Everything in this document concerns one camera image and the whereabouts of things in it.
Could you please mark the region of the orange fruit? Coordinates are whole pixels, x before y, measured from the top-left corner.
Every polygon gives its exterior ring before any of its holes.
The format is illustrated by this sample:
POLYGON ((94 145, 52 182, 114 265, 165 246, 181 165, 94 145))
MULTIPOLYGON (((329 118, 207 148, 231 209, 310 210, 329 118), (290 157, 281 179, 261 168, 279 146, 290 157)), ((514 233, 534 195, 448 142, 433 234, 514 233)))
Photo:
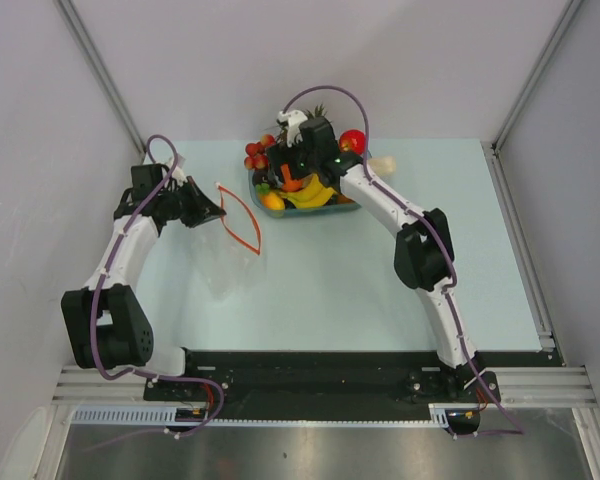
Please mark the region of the orange fruit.
POLYGON ((294 179, 291 175, 290 167, 288 164, 282 164, 280 167, 283 182, 281 190, 287 193, 297 192, 304 187, 303 179, 294 179))

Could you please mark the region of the clear zip top bag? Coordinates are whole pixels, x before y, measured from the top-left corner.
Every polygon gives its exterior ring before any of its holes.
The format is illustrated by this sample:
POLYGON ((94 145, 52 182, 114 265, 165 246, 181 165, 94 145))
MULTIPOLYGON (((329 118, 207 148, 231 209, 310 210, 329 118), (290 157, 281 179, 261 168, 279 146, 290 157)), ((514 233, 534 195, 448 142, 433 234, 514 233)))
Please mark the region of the clear zip top bag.
POLYGON ((212 199, 225 214, 194 230, 190 257, 211 297, 224 300, 249 286, 263 258, 263 235, 248 203, 226 185, 216 182, 212 199))

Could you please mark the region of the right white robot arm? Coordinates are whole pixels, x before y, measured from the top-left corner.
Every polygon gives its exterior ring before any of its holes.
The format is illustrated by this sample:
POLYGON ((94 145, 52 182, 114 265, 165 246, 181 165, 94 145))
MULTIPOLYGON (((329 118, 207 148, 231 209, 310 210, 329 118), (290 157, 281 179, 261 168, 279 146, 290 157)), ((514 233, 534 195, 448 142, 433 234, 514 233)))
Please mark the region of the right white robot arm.
POLYGON ((275 167, 289 168, 291 178, 310 174, 370 213, 394 238, 393 267, 399 280, 424 298, 439 360, 451 368, 441 376, 443 393, 464 401, 477 389, 471 363, 476 349, 464 330, 455 299, 458 279, 446 215, 424 210, 400 196, 369 166, 368 155, 342 151, 331 123, 300 110, 280 112, 276 122, 284 137, 266 149, 275 167))

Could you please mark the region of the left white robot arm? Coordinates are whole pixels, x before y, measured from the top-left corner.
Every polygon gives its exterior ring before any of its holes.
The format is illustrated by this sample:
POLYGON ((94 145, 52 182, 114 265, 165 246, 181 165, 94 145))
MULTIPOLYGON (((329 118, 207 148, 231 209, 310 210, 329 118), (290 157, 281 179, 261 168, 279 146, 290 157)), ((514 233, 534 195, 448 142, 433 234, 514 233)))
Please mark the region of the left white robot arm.
POLYGON ((155 338, 135 294, 148 255, 175 221, 196 228, 226 215, 180 166, 151 163, 131 169, 113 213, 113 234, 84 286, 63 294, 61 311, 76 364, 82 369, 145 368, 166 375, 177 398, 194 397, 200 374, 185 365, 182 347, 155 338))

